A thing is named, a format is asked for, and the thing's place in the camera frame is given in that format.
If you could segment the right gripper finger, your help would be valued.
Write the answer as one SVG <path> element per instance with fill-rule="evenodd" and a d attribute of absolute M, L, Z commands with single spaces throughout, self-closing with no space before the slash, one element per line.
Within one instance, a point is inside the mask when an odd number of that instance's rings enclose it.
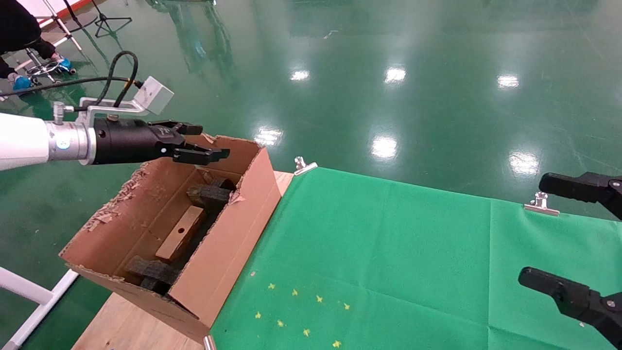
<path fill-rule="evenodd" d="M 533 267 L 524 267 L 519 283 L 550 296 L 559 312 L 589 324 L 613 347 L 622 347 L 622 293 L 602 296 L 586 284 L 562 278 Z"/>
<path fill-rule="evenodd" d="M 598 203 L 622 219 L 622 178 L 586 172 L 578 177 L 546 173 L 538 184 L 540 191 L 576 201 Z"/>

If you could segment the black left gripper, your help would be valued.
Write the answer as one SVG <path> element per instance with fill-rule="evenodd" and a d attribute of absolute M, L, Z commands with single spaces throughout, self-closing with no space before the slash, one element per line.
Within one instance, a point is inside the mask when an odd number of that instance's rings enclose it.
<path fill-rule="evenodd" d="M 208 165 L 230 155 L 230 149 L 185 144 L 183 135 L 200 135 L 204 130 L 201 125 L 189 122 L 96 118 L 93 127 L 96 139 L 93 165 L 139 163 L 162 157 L 184 164 Z"/>

